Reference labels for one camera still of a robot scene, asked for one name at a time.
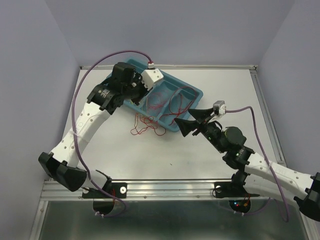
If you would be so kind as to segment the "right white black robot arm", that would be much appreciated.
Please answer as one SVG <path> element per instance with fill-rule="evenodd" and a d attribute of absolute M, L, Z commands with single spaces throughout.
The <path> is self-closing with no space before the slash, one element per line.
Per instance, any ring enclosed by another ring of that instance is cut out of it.
<path fill-rule="evenodd" d="M 302 173 L 270 161 L 245 145 L 246 137 L 235 126 L 223 128 L 218 119 L 230 111 L 225 105 L 209 109 L 189 109 L 193 120 L 175 118 L 181 134 L 202 134 L 223 154 L 222 160 L 236 170 L 230 189 L 235 195 L 257 194 L 288 204 L 296 204 L 306 217 L 320 220 L 320 174 Z"/>

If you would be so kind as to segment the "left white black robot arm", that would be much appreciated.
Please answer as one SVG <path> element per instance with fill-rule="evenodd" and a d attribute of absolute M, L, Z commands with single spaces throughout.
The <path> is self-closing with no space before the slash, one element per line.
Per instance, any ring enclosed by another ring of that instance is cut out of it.
<path fill-rule="evenodd" d="M 110 76 L 90 92 L 79 116 L 71 114 L 72 126 L 68 133 L 50 152 L 40 154 L 38 161 L 46 174 L 71 192 L 88 188 L 100 197 L 108 196 L 110 177 L 101 171 L 89 170 L 82 153 L 101 125 L 124 101 L 131 100 L 138 105 L 162 79 L 162 73 L 153 64 L 142 72 L 126 62 L 115 64 Z"/>

